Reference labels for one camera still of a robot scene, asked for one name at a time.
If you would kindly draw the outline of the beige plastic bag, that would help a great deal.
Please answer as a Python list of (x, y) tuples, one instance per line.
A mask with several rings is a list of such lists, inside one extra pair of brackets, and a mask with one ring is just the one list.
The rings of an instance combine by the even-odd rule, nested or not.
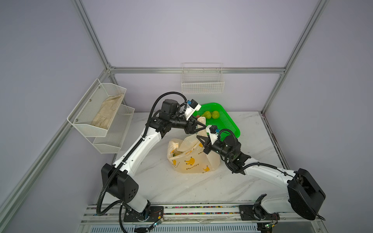
[(208, 136), (206, 129), (183, 140), (172, 139), (168, 144), (167, 158), (179, 173), (207, 173), (220, 166), (220, 156), (211, 151), (204, 153), (204, 147), (197, 136)]

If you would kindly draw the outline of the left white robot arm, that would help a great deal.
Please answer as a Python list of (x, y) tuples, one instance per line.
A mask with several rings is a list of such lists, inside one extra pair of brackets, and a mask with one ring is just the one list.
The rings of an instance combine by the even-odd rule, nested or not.
[(138, 194), (139, 186), (133, 177), (150, 150), (172, 128), (184, 129), (186, 134), (195, 134), (206, 128), (193, 116), (200, 109), (201, 105), (195, 100), (179, 104), (166, 99), (159, 111), (150, 111), (137, 142), (114, 164), (103, 167), (103, 188), (97, 202), (97, 215), (102, 216), (113, 206), (123, 204), (147, 218), (149, 201)]

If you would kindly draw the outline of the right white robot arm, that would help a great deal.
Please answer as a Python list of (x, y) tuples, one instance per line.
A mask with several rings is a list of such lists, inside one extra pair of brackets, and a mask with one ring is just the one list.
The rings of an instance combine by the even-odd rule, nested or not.
[(259, 162), (241, 151), (241, 144), (234, 136), (227, 136), (224, 141), (211, 139), (210, 136), (197, 136), (197, 139), (201, 142), (204, 153), (217, 153), (233, 174), (262, 179), (283, 191), (279, 197), (267, 194), (259, 196), (253, 207), (256, 219), (279, 212), (295, 212), (307, 220), (319, 217), (326, 194), (309, 171), (286, 170)]

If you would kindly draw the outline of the green fake pear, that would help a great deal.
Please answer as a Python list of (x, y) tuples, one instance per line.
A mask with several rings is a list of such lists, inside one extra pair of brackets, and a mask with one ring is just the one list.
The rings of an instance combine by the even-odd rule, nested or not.
[(202, 114), (202, 117), (205, 117), (206, 119), (211, 119), (212, 118), (212, 113), (210, 111), (205, 111)]

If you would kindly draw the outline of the green fake round fruit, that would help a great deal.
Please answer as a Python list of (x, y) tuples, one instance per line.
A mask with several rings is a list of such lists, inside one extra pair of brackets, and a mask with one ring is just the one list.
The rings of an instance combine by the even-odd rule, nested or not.
[(218, 119), (220, 117), (219, 111), (213, 111), (213, 112), (211, 112), (211, 117), (213, 119)]

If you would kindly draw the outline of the green plastic basket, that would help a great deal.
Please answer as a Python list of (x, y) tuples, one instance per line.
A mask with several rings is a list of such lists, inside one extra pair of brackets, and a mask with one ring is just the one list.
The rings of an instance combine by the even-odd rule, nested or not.
[(235, 122), (232, 120), (230, 115), (226, 112), (226, 110), (218, 103), (206, 103), (203, 104), (199, 111), (193, 113), (196, 116), (202, 116), (205, 112), (209, 111), (211, 114), (214, 111), (219, 113), (219, 117), (217, 119), (210, 118), (206, 119), (205, 125), (216, 125), (219, 130), (221, 129), (229, 129), (231, 130), (236, 138), (239, 138), (241, 135), (240, 129), (237, 127)]

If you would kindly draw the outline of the lower white mesh shelf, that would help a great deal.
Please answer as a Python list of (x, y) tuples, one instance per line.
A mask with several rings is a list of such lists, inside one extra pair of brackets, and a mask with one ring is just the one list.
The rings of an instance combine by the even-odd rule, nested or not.
[(134, 111), (135, 109), (132, 107), (123, 104), (120, 105), (107, 135), (105, 137), (96, 137), (93, 141), (93, 146), (98, 152), (101, 154), (118, 153), (121, 150)]

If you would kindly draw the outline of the white mesh shelf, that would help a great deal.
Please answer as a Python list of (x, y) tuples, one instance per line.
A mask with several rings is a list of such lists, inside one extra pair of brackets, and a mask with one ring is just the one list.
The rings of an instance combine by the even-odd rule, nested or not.
[(116, 103), (121, 104), (125, 93), (126, 88), (124, 87), (113, 83), (102, 83), (99, 79), (96, 79), (67, 117), (68, 123), (84, 137), (105, 137), (119, 107), (115, 107), (113, 113), (109, 114), (108, 123), (104, 127), (97, 126), (94, 119), (107, 99), (116, 98)]
[(93, 141), (93, 146), (98, 152), (101, 154), (118, 153), (121, 150), (134, 111), (135, 109), (132, 107), (123, 104), (120, 105), (107, 135), (105, 137), (96, 137)]

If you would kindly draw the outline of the folded beige bags in shelf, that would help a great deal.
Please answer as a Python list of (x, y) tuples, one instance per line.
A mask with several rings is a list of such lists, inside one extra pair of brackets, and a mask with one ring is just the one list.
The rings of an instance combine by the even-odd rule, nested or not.
[(92, 126), (108, 130), (116, 111), (122, 102), (124, 94), (108, 97), (101, 105), (98, 113), (91, 122)]

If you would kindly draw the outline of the upper white mesh shelf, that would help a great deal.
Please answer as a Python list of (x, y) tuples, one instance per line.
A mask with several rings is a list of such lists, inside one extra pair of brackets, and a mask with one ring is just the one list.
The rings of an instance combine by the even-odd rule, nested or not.
[(115, 107), (113, 113), (109, 114), (108, 123), (104, 127), (97, 126), (94, 119), (107, 99), (116, 98), (116, 103), (121, 104), (125, 93), (126, 88), (124, 87), (113, 83), (102, 83), (99, 79), (96, 79), (67, 117), (68, 123), (84, 137), (105, 137), (119, 107)]

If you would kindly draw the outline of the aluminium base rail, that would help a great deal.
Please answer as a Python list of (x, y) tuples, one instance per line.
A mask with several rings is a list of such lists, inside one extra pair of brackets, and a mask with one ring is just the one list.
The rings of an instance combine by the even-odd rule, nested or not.
[(103, 216), (89, 206), (79, 233), (133, 233), (139, 228), (153, 227), (152, 233), (326, 233), (324, 222), (306, 220), (291, 212), (280, 212), (266, 219), (249, 216), (249, 204), (159, 204), (152, 207), (146, 221), (138, 221), (133, 213), (113, 207)]

